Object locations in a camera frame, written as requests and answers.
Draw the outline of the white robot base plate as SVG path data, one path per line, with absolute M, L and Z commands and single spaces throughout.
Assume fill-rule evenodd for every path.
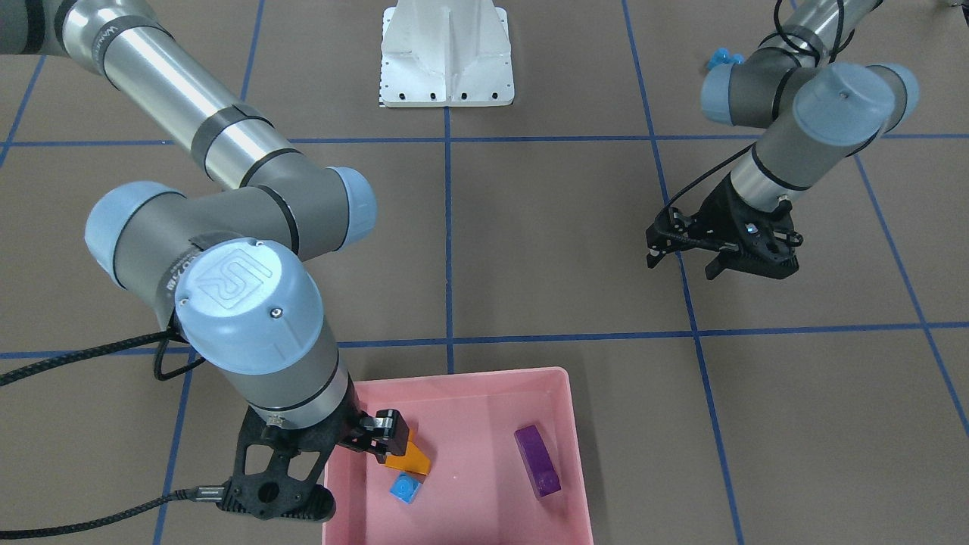
M 379 104 L 505 107 L 515 101 L 506 10 L 491 1 L 398 1 L 382 17 Z

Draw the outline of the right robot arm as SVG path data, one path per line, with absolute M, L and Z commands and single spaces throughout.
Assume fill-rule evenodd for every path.
M 45 370 L 156 344 L 166 381 L 171 341 L 220 369 L 248 408 L 232 475 L 175 490 L 106 518 L 5 540 L 75 534 L 176 500 L 213 503 L 262 520 L 326 523 L 319 482 L 333 449 L 378 462 L 407 452 L 397 410 L 361 411 L 315 280 L 304 262 L 366 237 L 375 194 L 351 168 L 321 168 L 184 51 L 143 1 L 4 1 L 4 55 L 56 55 L 104 77 L 187 151 L 222 192 L 200 199 L 156 182 L 123 184 L 88 216 L 84 241 L 112 282 L 154 311 L 160 331 L 11 370 L 10 385 Z

